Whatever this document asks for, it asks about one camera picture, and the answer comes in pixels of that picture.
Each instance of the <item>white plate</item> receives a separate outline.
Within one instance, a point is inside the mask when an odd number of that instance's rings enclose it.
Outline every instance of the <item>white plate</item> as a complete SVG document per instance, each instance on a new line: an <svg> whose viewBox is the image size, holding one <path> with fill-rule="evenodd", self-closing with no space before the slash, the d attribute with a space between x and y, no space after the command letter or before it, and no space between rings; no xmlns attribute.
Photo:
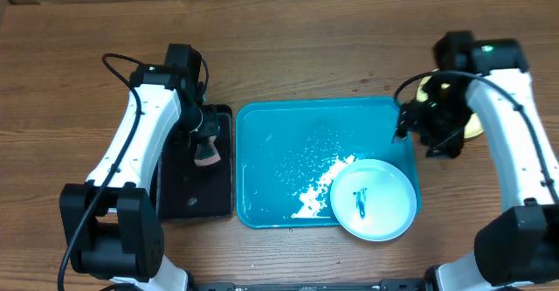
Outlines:
<svg viewBox="0 0 559 291"><path fill-rule="evenodd" d="M369 241L404 233L418 204L408 177L380 160L360 160L343 169L332 183L330 202L340 224Z"/></svg>

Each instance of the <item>blue tray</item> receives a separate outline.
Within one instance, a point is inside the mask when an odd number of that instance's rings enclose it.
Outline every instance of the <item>blue tray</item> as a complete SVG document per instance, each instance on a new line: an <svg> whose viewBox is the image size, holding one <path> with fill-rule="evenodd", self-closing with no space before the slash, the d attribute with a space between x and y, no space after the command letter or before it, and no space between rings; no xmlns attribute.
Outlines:
<svg viewBox="0 0 559 291"><path fill-rule="evenodd" d="M421 197L411 139L392 144L390 97L252 103L237 115L237 214L253 228L339 225L330 185L359 159L399 168Z"/></svg>

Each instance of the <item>white spill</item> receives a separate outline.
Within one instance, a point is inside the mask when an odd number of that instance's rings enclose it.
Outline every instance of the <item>white spill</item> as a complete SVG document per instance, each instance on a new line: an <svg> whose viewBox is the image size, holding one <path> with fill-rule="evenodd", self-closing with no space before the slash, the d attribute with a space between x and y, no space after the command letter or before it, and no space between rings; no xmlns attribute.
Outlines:
<svg viewBox="0 0 559 291"><path fill-rule="evenodd" d="M354 156L348 156L343 161L340 160L339 156L336 156L332 161L332 165L328 168L328 171L322 174L321 178L316 182L318 187L309 184L308 189L299 195L299 200L303 203L303 206L300 208L299 212L292 214L291 218L330 218L318 216L318 213L327 206L327 197L323 196L323 194L328 192L330 185L332 185L332 182L338 174L354 161Z"/></svg>

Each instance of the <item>wood grain surface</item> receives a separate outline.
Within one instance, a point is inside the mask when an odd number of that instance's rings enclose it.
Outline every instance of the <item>wood grain surface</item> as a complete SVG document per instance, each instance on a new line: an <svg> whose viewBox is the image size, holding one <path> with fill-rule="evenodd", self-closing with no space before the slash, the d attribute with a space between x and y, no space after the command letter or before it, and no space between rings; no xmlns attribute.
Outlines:
<svg viewBox="0 0 559 291"><path fill-rule="evenodd" d="M234 113L249 102L392 95L434 65L446 31L518 38L537 106L559 147L559 0L201 0L10 6L0 28L0 289L55 288L66 248L59 193L81 183L121 121L127 90L105 52L162 63L193 44L210 67L208 97ZM133 68L114 62L121 70ZM403 96L411 97L414 90ZM453 161L416 146L423 208L390 243L340 227L253 230L236 214L164 225L165 253L197 281L378 281L419 277L473 249L500 214L484 136ZM106 281L66 272L67 290ZM552 290L559 284L531 287Z"/></svg>

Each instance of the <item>yellow plate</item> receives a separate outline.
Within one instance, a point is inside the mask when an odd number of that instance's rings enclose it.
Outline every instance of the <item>yellow plate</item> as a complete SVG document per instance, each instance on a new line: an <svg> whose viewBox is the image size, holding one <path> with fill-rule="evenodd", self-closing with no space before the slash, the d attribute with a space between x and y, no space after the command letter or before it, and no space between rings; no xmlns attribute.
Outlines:
<svg viewBox="0 0 559 291"><path fill-rule="evenodd" d="M427 94L423 91L423 85L430 78L431 77L423 78L421 80L421 83L419 84L418 94L416 94L416 100L418 100L419 102L423 102L423 101L427 100ZM449 86L450 85L448 85L448 84L443 84L441 87L443 89L446 89ZM474 138L475 136L480 135L481 133L483 133L483 127L481 127L480 118L478 117L477 114L472 114L472 117L470 117L470 121L468 121L468 123L466 124L465 132L464 132L464 138L466 138L466 139Z"/></svg>

